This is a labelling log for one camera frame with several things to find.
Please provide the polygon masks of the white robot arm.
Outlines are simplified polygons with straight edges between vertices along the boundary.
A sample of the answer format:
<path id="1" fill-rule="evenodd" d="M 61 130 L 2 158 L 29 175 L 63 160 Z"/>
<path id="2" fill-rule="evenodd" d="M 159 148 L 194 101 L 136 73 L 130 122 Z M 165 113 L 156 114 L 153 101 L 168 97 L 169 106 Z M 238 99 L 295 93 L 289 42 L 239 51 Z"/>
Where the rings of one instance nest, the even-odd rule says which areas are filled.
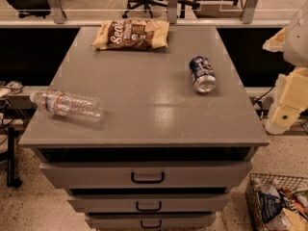
<path id="1" fill-rule="evenodd" d="M 267 132 L 283 134 L 308 108 L 308 2 L 288 26 L 263 44 L 263 48 L 282 52 L 284 60 L 295 67 L 288 75 L 278 75 L 274 86 L 276 95 L 265 123 Z"/>

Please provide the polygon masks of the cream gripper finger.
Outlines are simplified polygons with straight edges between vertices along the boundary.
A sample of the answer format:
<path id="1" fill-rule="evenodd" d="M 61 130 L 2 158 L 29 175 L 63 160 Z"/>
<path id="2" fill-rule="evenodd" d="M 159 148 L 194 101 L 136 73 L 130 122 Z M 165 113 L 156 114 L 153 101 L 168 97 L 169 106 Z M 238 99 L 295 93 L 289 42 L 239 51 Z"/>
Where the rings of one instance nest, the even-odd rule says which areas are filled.
<path id="1" fill-rule="evenodd" d="M 279 74 L 275 90 L 265 128 L 277 135 L 288 131 L 308 108 L 308 68 L 297 66 L 289 75 Z"/>
<path id="2" fill-rule="evenodd" d="M 282 28 L 273 37 L 266 40 L 262 48 L 270 52 L 282 52 L 285 44 L 285 35 L 287 28 Z"/>

